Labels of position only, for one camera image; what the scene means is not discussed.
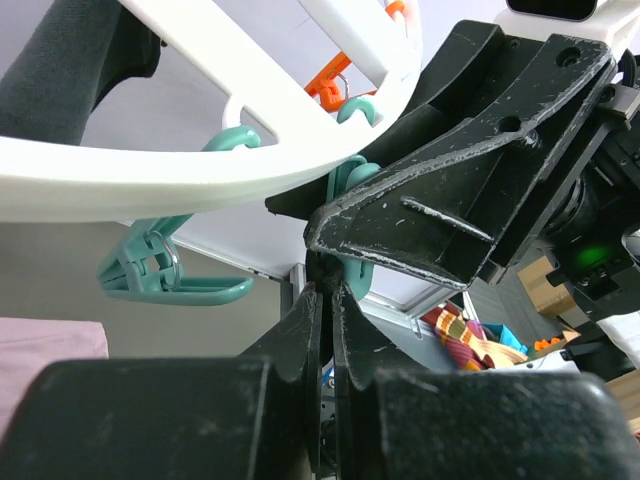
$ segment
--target striped cloth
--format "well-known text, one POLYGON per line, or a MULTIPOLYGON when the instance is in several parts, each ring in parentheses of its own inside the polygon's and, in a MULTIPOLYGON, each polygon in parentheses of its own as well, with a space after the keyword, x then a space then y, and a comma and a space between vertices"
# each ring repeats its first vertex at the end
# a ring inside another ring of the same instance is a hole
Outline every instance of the striped cloth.
POLYGON ((514 348, 486 340, 465 323, 462 316, 447 309, 436 309, 422 317, 462 370, 479 371, 506 368, 526 362, 528 357, 514 348))

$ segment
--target green light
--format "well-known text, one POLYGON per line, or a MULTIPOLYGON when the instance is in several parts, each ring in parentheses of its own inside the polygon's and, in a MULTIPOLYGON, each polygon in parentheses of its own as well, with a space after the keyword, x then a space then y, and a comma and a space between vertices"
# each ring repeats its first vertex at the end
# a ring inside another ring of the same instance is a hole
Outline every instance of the green light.
POLYGON ((597 263, 606 260, 611 254, 611 249, 602 246, 587 247, 576 257, 576 266, 581 268, 594 267, 597 263))

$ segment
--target teal plastic clip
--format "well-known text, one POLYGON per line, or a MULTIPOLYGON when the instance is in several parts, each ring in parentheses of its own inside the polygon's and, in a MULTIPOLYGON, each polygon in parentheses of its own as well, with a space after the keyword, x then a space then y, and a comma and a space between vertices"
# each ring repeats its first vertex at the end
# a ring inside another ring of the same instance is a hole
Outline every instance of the teal plastic clip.
MULTIPOLYGON (((371 101, 366 97, 353 97, 345 102, 338 112, 338 123, 347 120, 356 111, 362 111, 371 125, 375 121, 376 112, 371 101)), ((367 163, 362 155, 354 155, 329 174, 327 185, 327 202, 355 187, 367 178, 380 171, 377 163, 367 163)), ((338 256, 344 265, 344 280, 349 284, 357 300, 362 300, 371 289, 373 281, 373 264, 355 258, 338 256)))
MULTIPOLYGON (((250 127, 229 128, 203 151, 259 147, 250 127)), ((213 306, 235 302, 253 287, 251 277, 188 277, 171 235, 192 215, 137 220, 98 269, 98 281, 109 297, 165 305, 213 306), (157 270, 149 260, 155 259, 157 270)))

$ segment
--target screw hole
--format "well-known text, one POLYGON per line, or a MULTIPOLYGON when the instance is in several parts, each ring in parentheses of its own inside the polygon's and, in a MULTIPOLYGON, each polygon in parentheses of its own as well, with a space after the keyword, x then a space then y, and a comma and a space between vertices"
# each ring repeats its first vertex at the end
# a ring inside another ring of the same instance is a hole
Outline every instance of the screw hole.
POLYGON ((498 123, 498 130, 501 132, 517 132, 520 130, 522 123, 518 117, 504 117, 498 123))
POLYGON ((559 67, 570 67, 578 63, 580 59, 580 50, 576 47, 565 48, 560 55, 556 57, 556 65, 559 67))
POLYGON ((616 96, 616 89, 613 88, 611 85, 609 85, 602 91, 602 95, 600 95, 600 103, 610 102, 615 98, 615 96, 616 96))

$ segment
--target orange plastic clip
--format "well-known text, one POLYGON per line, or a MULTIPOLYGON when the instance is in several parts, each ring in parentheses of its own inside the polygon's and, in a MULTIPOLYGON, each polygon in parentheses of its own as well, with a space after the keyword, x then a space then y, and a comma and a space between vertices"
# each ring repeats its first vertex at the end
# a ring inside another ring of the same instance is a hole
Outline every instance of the orange plastic clip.
MULTIPOLYGON (((397 12, 404 11, 404 2, 402 0, 396 0, 389 4, 385 9, 389 16, 397 12)), ((315 97, 320 95, 320 106, 327 112, 333 113, 340 110, 346 99, 342 96, 340 88, 336 85, 335 79, 351 65, 351 60, 342 52, 336 55, 322 70, 318 73, 311 82, 305 87, 305 91, 315 97)))

